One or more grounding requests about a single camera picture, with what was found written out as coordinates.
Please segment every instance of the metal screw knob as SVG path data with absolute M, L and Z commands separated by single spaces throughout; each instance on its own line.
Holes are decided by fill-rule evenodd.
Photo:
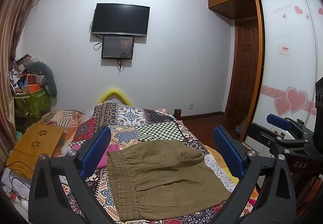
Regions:
M 257 153 L 256 153 L 255 151 L 253 151 L 253 150 L 248 150 L 248 151 L 247 151 L 247 155 L 248 155 L 248 156 L 256 156 L 256 154 L 257 154 Z
M 72 149 L 72 150 L 68 151 L 67 154 L 69 156 L 75 156 L 76 155 L 76 152 L 77 152 L 76 150 Z
M 285 156 L 284 156 L 283 154 L 279 154 L 279 155 L 278 155 L 278 158 L 279 158 L 280 160 L 285 160 Z
M 39 158 L 40 160 L 44 160 L 44 159 L 46 158 L 46 156 L 47 156 L 46 154 L 41 154 L 41 155 L 39 155 L 39 157 L 38 157 L 38 158 Z

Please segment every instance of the blue rubber pad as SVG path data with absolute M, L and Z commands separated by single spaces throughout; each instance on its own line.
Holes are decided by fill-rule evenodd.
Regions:
M 292 129 L 289 121 L 273 114 L 267 116 L 267 122 L 285 131 Z
M 243 170 L 243 161 L 241 159 L 241 156 L 238 154 L 234 146 L 228 140 L 228 138 L 226 137 L 226 134 L 219 127 L 216 127 L 213 130 L 213 141 L 216 144 L 225 163 L 227 164 L 231 174 L 234 177 L 242 179 L 244 176 L 244 170 Z
M 93 175 L 94 170 L 98 166 L 104 152 L 106 151 L 111 141 L 111 131 L 109 127 L 105 127 L 100 133 L 99 137 L 92 144 L 89 151 L 82 159 L 82 171 L 80 172 L 81 179 L 85 180 L 87 177 Z

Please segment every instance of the curtain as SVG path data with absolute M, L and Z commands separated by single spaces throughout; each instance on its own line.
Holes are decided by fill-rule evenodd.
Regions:
M 9 71 L 16 57 L 16 47 L 34 0 L 0 2 L 0 168 L 2 169 L 17 142 L 14 100 Z

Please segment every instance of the wooden floor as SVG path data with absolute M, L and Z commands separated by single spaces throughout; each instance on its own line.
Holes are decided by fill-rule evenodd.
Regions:
M 213 149 L 217 149 L 213 142 L 213 129 L 216 126 L 224 126 L 233 139 L 238 140 L 240 138 L 235 133 L 235 127 L 239 122 L 234 119 L 225 118 L 222 115 L 185 120 L 183 123 L 204 145 Z

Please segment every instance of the small monitor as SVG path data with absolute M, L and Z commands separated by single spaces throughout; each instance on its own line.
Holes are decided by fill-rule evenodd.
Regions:
M 129 36 L 103 36 L 102 59 L 132 59 L 134 38 Z

